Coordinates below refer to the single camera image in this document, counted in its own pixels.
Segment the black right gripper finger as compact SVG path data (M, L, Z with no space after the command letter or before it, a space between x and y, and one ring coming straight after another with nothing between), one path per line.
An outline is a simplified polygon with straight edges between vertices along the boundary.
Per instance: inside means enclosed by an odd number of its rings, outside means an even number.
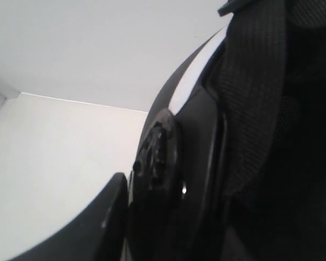
M75 219L14 259L120 260L127 210L127 179L123 173L116 173Z

